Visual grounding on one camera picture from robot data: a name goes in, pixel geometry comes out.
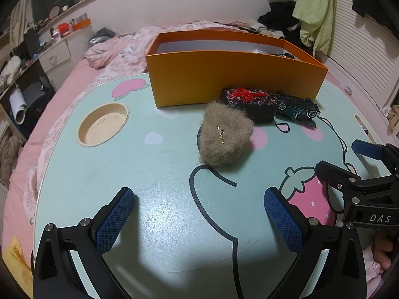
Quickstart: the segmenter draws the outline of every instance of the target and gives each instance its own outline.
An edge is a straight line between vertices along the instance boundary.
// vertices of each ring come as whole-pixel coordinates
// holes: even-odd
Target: orange cardboard box
[[[296,59],[271,55],[286,52]],[[328,71],[285,40],[225,30],[161,33],[146,60],[157,107],[211,102],[240,86],[314,100]]]

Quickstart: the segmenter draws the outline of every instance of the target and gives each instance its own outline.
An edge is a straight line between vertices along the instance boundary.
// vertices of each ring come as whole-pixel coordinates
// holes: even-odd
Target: drawer
[[[48,72],[53,67],[71,58],[68,46],[65,41],[50,47],[48,51],[45,51],[40,55],[39,60],[43,71]]]

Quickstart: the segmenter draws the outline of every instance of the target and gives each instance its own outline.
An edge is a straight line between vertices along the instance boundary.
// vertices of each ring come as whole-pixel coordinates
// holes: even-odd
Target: hanging clothes
[[[380,25],[387,27],[399,39],[399,30],[392,21],[392,14],[390,13],[391,16],[388,14],[380,0],[353,0],[352,10],[362,17],[368,14]]]
[[[301,22],[300,38],[314,51],[328,53],[334,22],[335,0],[296,0],[293,17]]]
[[[19,0],[11,12],[9,45],[14,49],[23,42],[23,34],[33,25],[31,0]]]

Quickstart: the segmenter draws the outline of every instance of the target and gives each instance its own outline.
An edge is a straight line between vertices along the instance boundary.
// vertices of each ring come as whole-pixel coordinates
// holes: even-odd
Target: human hand
[[[385,229],[376,229],[373,243],[374,261],[381,265],[380,274],[388,270],[391,265],[391,260],[387,256],[387,252],[394,249],[394,244],[389,240],[387,231]]]

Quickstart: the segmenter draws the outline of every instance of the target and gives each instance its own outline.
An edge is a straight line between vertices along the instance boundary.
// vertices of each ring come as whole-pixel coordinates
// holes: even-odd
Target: finger
[[[379,249],[380,251],[386,252],[391,252],[394,249],[394,244],[388,239],[386,231],[376,230],[374,249]]]
[[[374,250],[374,260],[377,263],[380,263],[381,267],[384,270],[388,270],[391,266],[390,258],[386,255],[384,251],[381,251],[379,249]]]

